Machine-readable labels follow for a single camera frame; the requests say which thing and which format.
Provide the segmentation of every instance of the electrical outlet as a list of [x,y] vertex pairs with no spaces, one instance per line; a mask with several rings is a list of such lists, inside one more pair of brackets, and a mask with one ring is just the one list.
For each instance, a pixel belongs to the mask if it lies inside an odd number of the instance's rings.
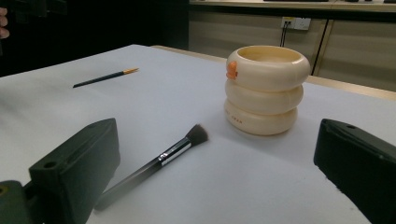
[[294,23],[296,19],[294,17],[282,17],[282,22],[280,23],[280,28],[286,27],[285,23],[290,22],[289,25],[287,25],[288,29],[294,29]]
[[296,18],[293,28],[296,30],[308,30],[311,19],[309,18]]

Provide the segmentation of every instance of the paintbrush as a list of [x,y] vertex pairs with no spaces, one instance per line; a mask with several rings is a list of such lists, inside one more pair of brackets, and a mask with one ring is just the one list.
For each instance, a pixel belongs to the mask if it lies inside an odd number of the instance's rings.
[[187,149],[207,141],[207,139],[208,137],[205,129],[201,127],[201,125],[196,124],[183,139],[169,147],[165,152],[135,171],[133,174],[121,180],[120,183],[104,192],[99,198],[94,209],[97,211],[106,209],[128,191],[142,183],[149,176],[161,170],[168,162],[185,152]]
[[88,80],[88,81],[85,81],[85,82],[78,83],[78,84],[74,85],[73,88],[80,87],[80,86],[85,86],[85,85],[92,84],[92,83],[99,82],[99,81],[104,81],[104,80],[107,80],[107,79],[111,79],[113,77],[120,77],[120,76],[128,75],[128,74],[131,74],[132,72],[135,72],[137,70],[138,70],[138,68],[131,68],[131,69],[127,69],[127,70],[124,70],[124,71],[121,71],[121,72],[113,73],[113,74],[110,74],[110,75],[107,75],[107,76],[104,76],[104,77],[98,77],[98,78],[95,78],[95,79],[91,79],[91,80]]

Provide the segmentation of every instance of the brush bristles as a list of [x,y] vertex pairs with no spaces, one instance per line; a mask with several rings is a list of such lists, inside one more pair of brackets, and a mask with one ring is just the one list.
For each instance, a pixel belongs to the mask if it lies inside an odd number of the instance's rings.
[[205,129],[199,124],[195,124],[195,126],[186,134],[186,137],[190,139],[192,147],[200,145],[208,139]]

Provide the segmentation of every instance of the brush ferrule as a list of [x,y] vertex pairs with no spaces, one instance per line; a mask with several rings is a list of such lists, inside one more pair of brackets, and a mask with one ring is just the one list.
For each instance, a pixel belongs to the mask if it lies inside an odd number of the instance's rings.
[[169,161],[172,161],[190,147],[191,141],[189,138],[185,137],[158,156],[158,160],[161,162],[162,166],[165,166]]

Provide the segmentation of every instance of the human hand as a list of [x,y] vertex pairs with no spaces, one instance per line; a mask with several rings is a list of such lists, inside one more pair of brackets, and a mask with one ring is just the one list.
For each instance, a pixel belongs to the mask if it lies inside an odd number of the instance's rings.
[[7,38],[9,36],[9,31],[3,28],[8,24],[6,15],[7,9],[4,7],[0,7],[0,39]]

